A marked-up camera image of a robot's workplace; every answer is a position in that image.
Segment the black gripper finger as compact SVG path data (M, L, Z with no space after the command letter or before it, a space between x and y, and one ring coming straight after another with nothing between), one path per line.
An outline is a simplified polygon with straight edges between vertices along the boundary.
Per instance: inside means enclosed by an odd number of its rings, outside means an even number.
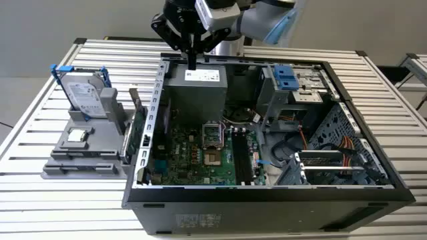
M194 34L192 41L192 70L196 70L198 55L210 52L216 45L227 38L231 33L230 28L219 29L211 32L211 35L202 39L202 34Z
M194 70L194 52L190 35L179 36L168 26L164 14L156 14L151 20L151 28L175 51L186 55L188 70Z

